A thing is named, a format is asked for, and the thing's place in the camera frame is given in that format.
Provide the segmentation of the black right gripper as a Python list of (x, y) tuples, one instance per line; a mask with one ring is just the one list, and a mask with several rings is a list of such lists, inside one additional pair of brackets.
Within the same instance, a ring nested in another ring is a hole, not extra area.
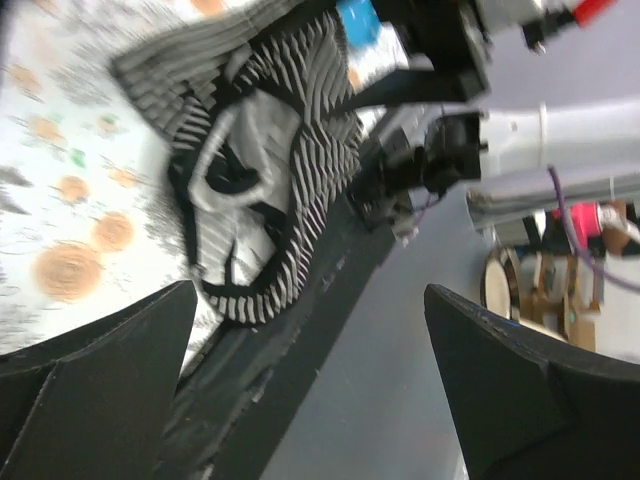
[(489, 37), (475, 1), (375, 1), (408, 57), (432, 67), (396, 68), (344, 101), (341, 112), (416, 103), (467, 103), (489, 90)]

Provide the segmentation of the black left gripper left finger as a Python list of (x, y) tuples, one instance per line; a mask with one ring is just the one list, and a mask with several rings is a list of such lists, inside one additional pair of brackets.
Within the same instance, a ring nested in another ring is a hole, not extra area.
[(2, 356), (2, 478), (150, 478), (196, 304), (178, 281)]

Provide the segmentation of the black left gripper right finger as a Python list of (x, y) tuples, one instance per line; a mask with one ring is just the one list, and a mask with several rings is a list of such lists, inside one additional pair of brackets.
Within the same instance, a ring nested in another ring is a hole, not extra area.
[(636, 479), (639, 367), (436, 284), (425, 319), (472, 479)]

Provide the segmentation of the black white striped tank top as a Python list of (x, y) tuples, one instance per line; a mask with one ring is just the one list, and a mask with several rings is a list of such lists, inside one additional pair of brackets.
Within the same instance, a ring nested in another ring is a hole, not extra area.
[(304, 289), (362, 125), (338, 13), (238, 12), (161, 34), (111, 72), (169, 145), (185, 247), (213, 308), (264, 324)]

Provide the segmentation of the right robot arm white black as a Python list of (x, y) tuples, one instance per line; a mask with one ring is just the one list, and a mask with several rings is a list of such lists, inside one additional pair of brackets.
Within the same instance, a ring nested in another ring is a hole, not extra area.
[(405, 231), (417, 187), (438, 199), (464, 188), (478, 227), (544, 211), (544, 231), (527, 230), (538, 250), (577, 251), (600, 238), (609, 252), (636, 255), (639, 212), (623, 190), (639, 192), (639, 102), (444, 114), (422, 145), (384, 157), (352, 200), (368, 227)]

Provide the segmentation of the floral tablecloth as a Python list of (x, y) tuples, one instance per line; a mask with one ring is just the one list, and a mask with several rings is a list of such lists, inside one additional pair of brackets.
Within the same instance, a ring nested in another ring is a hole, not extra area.
[(9, 1), (1, 52), (1, 351), (21, 350), (177, 282), (197, 304), (184, 364), (225, 318), (191, 267), (169, 145), (131, 105), (112, 60), (166, 32), (301, 1)]

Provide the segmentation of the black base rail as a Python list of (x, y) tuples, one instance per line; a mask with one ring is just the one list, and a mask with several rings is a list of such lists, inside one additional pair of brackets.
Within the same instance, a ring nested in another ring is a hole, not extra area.
[(153, 478), (260, 478), (394, 243), (390, 227), (367, 230), (340, 198), (298, 301), (263, 326), (223, 323), (180, 381)]

